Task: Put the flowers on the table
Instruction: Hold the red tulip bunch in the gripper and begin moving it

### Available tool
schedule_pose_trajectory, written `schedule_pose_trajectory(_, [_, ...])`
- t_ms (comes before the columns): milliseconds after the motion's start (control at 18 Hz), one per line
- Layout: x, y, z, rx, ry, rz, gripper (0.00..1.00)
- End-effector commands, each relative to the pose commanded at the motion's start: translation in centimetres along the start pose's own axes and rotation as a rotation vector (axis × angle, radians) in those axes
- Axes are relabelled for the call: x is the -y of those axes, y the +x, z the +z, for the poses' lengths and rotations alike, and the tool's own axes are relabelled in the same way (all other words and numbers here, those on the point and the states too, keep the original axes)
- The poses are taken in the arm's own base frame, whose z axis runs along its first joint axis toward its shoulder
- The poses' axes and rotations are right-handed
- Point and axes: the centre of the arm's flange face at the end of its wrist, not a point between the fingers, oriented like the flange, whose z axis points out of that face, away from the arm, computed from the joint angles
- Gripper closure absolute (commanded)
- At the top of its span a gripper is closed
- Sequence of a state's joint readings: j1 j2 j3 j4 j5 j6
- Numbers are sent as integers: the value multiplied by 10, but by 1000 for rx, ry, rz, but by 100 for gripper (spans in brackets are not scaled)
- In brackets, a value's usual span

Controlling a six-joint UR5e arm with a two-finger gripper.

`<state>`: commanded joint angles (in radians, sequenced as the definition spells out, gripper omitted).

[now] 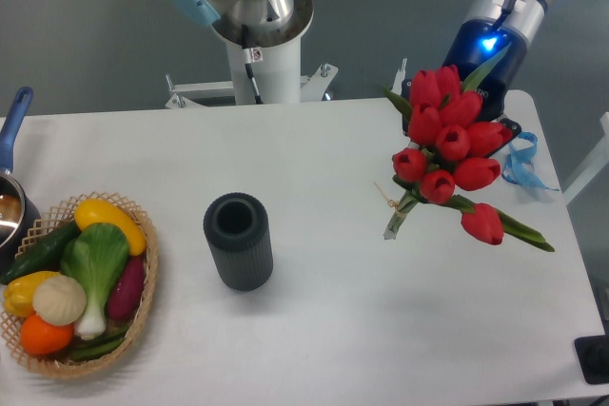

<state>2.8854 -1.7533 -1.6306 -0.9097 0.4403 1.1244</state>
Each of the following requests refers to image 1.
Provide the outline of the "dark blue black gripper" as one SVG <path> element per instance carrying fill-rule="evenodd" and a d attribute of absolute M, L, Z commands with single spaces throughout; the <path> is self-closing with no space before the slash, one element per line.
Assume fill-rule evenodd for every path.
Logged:
<path fill-rule="evenodd" d="M 508 29 L 492 30 L 491 25 L 482 20 L 469 20 L 463 23 L 455 40 L 442 62 L 444 67 L 454 65 L 463 82 L 469 74 L 484 64 L 504 48 L 508 48 L 490 73 L 478 85 L 482 97 L 479 121 L 493 121 L 503 114 L 504 97 L 514 79 L 526 54 L 524 40 Z M 412 80 L 405 78 L 401 82 L 401 96 L 410 100 Z M 521 125 L 507 117 L 501 117 L 497 123 L 500 147 L 508 145 L 521 133 Z M 408 118 L 403 116 L 403 134 L 407 134 Z"/>

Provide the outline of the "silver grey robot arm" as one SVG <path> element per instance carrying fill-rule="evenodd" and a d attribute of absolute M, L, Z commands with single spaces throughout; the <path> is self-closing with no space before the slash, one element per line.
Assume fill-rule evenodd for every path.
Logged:
<path fill-rule="evenodd" d="M 455 66 L 464 81 L 485 62 L 496 63 L 474 89 L 482 97 L 479 119 L 497 121 L 510 131 L 508 144 L 521 133 L 503 114 L 504 98 L 540 28 L 552 0 L 474 0 L 442 64 Z"/>

